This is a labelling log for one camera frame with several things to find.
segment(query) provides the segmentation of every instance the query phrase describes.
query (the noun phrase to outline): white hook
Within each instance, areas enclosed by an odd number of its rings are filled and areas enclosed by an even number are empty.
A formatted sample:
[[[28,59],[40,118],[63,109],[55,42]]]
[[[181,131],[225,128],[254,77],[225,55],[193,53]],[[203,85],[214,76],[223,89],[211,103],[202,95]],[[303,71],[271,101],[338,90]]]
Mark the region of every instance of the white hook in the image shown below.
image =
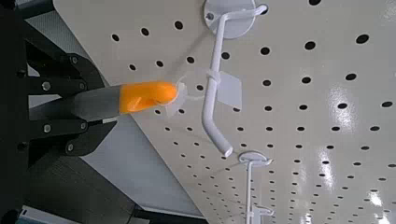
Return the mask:
[[[215,122],[213,121],[213,112],[215,110],[216,93],[220,83],[219,69],[220,56],[222,49],[222,42],[224,38],[225,22],[228,20],[237,20],[256,17],[268,9],[268,6],[261,5],[256,9],[229,12],[222,15],[219,19],[219,26],[216,34],[215,47],[213,48],[212,64],[210,66],[210,74],[208,74],[206,94],[204,100],[204,108],[202,111],[202,124],[204,130],[209,136],[210,140],[215,144],[216,148],[225,157],[229,157],[233,153],[233,146],[220,132]]]

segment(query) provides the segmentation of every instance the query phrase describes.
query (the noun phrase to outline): bolt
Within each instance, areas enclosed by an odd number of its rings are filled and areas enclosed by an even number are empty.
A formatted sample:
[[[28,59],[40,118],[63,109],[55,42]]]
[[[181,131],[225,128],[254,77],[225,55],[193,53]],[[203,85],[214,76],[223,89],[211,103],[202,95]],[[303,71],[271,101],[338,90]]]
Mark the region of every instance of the bolt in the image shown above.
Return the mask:
[[[48,81],[43,82],[41,85],[44,91],[49,91],[50,90],[50,83]]]
[[[50,129],[51,127],[49,124],[44,125],[44,133],[50,133]]]
[[[67,151],[73,151],[74,146],[73,144],[70,144],[69,146],[67,146]]]
[[[72,57],[72,63],[73,63],[73,64],[78,63],[78,58],[77,58],[77,57]]]
[[[17,72],[17,77],[26,77],[26,71],[25,70],[20,70]]]
[[[85,90],[85,84],[84,84],[84,83],[82,83],[82,82],[81,82],[81,83],[79,83],[79,88],[80,88],[80,89],[82,89],[82,90]]]

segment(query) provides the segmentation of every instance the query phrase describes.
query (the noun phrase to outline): black metal frame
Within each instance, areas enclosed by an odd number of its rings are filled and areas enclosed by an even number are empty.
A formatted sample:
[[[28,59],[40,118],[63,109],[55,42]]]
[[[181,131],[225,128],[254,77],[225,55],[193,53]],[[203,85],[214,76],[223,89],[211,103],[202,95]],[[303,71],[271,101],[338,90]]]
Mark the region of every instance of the black metal frame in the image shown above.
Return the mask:
[[[116,121],[46,119],[29,114],[28,96],[68,97],[105,85],[97,68],[66,54],[18,11],[0,5],[0,223],[15,223],[29,183],[60,156],[84,156],[99,146]],[[27,64],[40,77],[29,77]]]

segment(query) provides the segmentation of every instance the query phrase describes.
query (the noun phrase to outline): pegboard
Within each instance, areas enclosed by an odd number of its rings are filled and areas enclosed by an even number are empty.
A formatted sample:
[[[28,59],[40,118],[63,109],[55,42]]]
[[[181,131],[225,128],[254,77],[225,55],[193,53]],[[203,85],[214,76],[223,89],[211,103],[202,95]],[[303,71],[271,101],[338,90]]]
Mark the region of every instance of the pegboard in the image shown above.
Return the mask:
[[[204,3],[55,6],[111,85],[184,77],[201,99],[215,41]],[[217,103],[215,111],[230,158],[205,135],[202,99],[170,119],[162,107],[134,119],[211,224],[243,223],[246,167],[237,156],[248,150],[274,159],[253,171],[253,202],[276,212],[266,223],[395,222],[396,2],[261,3],[268,13],[224,42],[221,70],[243,87],[242,108]]]

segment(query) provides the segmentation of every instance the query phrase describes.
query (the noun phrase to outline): orange cap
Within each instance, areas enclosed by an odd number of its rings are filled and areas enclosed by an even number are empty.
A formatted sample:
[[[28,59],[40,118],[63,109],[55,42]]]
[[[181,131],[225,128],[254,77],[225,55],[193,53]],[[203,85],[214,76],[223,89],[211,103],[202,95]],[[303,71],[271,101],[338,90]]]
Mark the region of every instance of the orange cap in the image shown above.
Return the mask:
[[[125,84],[120,88],[120,114],[132,113],[155,105],[166,105],[177,97],[174,84],[164,81]]]

